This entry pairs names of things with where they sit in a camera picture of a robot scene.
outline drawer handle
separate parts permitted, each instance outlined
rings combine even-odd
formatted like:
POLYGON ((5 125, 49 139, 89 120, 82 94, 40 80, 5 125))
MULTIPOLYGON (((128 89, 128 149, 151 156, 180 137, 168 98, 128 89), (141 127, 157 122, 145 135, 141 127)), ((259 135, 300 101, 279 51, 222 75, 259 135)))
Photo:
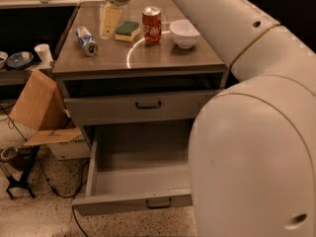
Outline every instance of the drawer handle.
POLYGON ((159 109, 161 108, 161 101, 158 101, 158 103, 146 103, 146 104, 139 104, 138 102, 136 102, 135 106, 140 110, 159 109))
POLYGON ((169 203, 166 205, 153 206, 149 204, 149 200, 146 201, 146 207, 148 209, 166 209, 166 208, 171 207, 171 205, 172 205, 172 199, 170 197, 169 197, 169 203))

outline white bowl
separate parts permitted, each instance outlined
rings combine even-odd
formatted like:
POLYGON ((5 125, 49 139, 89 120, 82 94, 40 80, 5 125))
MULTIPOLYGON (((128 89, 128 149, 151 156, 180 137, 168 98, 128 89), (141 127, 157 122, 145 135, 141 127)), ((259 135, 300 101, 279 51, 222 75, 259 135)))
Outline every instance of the white bowl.
POLYGON ((199 32, 189 20, 175 21, 169 29, 172 39, 180 48, 191 48, 198 41, 199 32))
POLYGON ((4 67, 8 58, 8 53, 0 51, 0 69, 4 67))

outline white paper cup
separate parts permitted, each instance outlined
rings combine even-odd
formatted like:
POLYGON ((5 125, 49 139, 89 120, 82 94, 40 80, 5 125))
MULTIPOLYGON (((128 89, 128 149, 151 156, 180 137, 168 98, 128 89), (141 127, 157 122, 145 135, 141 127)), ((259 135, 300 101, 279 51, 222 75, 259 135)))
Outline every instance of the white paper cup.
POLYGON ((49 50, 49 45, 46 43, 38 44, 34 50, 39 55, 42 63, 49 64, 52 61, 52 56, 49 50))

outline black metal stand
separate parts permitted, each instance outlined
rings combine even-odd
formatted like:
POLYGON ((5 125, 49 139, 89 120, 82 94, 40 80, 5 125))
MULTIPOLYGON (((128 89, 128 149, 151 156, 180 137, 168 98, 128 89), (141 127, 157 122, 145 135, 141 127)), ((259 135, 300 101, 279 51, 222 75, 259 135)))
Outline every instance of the black metal stand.
POLYGON ((32 148, 29 159, 27 160, 26 166, 22 172, 22 175, 19 181, 17 181, 4 166, 1 166, 2 170, 5 172, 7 176, 7 179, 9 180, 9 186, 6 192, 10 196, 10 199, 14 199, 13 194, 10 192, 10 189, 13 189, 13 188, 28 190, 32 198, 36 197, 30 188, 30 185, 28 183, 28 177, 32 170, 34 162, 37 158, 39 150, 40 150, 39 146, 35 146, 32 148))

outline floor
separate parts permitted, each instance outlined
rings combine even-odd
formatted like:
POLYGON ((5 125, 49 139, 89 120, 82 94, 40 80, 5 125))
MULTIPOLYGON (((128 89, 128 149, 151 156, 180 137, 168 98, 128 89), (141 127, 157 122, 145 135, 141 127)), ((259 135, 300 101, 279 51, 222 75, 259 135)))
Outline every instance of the floor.
MULTIPOLYGON (((21 124, 16 123, 16 126, 25 138, 34 133, 21 124)), ((22 147, 23 143, 23 137, 0 111, 0 148, 22 147)), ((69 196, 79 185, 79 173, 86 161, 87 159, 57 161, 42 146, 29 176, 35 198, 31 198, 26 190, 12 189, 15 199, 10 199, 5 192, 8 180, 0 170, 0 236, 85 236, 72 213, 72 198, 55 195, 47 184, 42 169, 51 185, 60 194, 69 196)), ((5 166, 19 180, 21 173, 7 163, 5 166)), ((84 180, 87 169, 85 167, 83 171, 84 180)), ((85 186, 78 197, 83 197, 84 192, 85 186)), ((75 215, 86 236, 197 236, 191 206, 86 217, 75 212, 75 215)))

